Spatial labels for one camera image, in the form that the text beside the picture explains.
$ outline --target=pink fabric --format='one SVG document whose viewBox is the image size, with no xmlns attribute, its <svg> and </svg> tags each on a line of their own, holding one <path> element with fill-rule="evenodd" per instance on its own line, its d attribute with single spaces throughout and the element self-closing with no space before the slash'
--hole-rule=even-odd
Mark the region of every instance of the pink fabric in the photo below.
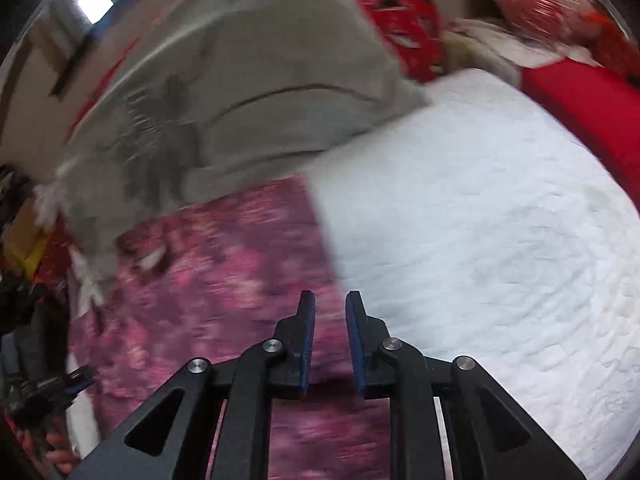
<svg viewBox="0 0 640 480">
<path fill-rule="evenodd" d="M 133 262 L 166 244 L 164 272 Z M 220 362 L 269 338 L 316 294 L 310 399 L 279 402 L 272 478 L 385 478 L 388 409 L 351 386 L 344 291 L 337 290 L 301 179 L 240 192 L 140 224 L 119 240 L 128 255 L 108 305 L 72 323 L 78 362 L 97 369 L 90 388 L 107 436 L 195 356 Z"/>
</svg>

